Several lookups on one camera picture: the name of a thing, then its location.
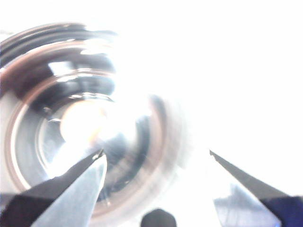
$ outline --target white background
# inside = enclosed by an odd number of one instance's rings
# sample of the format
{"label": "white background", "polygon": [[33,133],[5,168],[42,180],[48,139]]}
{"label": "white background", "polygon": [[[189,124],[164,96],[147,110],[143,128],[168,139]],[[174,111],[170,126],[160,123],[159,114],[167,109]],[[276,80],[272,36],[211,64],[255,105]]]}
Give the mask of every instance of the white background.
{"label": "white background", "polygon": [[286,193],[303,194],[302,1],[2,5],[2,34],[58,21],[116,30],[145,76],[186,97],[199,145]]}

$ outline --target dark object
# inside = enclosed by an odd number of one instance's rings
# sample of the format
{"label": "dark object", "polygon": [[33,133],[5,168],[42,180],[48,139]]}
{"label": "dark object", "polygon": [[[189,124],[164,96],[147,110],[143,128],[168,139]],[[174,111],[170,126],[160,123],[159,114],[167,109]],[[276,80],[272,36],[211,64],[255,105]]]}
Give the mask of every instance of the dark object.
{"label": "dark object", "polygon": [[174,216],[157,209],[143,217],[141,227],[177,227],[177,224]]}

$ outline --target tweezer tip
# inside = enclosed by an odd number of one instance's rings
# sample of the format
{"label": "tweezer tip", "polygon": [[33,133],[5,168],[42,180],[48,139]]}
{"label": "tweezer tip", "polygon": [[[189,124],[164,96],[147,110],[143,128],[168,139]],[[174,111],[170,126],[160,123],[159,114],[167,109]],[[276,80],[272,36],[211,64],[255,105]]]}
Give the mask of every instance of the tweezer tip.
{"label": "tweezer tip", "polygon": [[93,160],[97,160],[98,158],[102,157],[104,154],[104,149],[101,149],[99,152],[97,152],[94,156],[93,156]]}

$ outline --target reflective metal surface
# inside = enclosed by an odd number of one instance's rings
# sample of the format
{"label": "reflective metal surface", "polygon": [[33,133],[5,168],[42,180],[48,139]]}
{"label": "reflective metal surface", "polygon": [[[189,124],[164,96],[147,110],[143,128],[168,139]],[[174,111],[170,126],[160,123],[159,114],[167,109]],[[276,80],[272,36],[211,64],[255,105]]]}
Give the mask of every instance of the reflective metal surface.
{"label": "reflective metal surface", "polygon": [[102,147],[107,177],[91,226],[113,226],[140,212],[173,179],[186,140],[179,107],[117,73],[115,38],[107,30],[55,24],[1,44],[2,192],[61,175]]}
{"label": "reflective metal surface", "polygon": [[86,227],[104,185],[106,155],[98,159],[31,225]]}
{"label": "reflective metal surface", "polygon": [[219,163],[210,164],[211,196],[222,227],[281,227],[281,221]]}

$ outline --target pointed metal blade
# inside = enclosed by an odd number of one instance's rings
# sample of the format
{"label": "pointed metal blade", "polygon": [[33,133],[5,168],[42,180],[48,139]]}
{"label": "pointed metal blade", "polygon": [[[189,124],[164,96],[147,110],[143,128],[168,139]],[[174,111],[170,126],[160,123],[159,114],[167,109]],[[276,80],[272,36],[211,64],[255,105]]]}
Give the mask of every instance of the pointed metal blade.
{"label": "pointed metal blade", "polygon": [[107,171],[106,155],[96,159],[31,227],[88,226]]}
{"label": "pointed metal blade", "polygon": [[222,227],[281,227],[281,221],[213,159],[211,193]]}

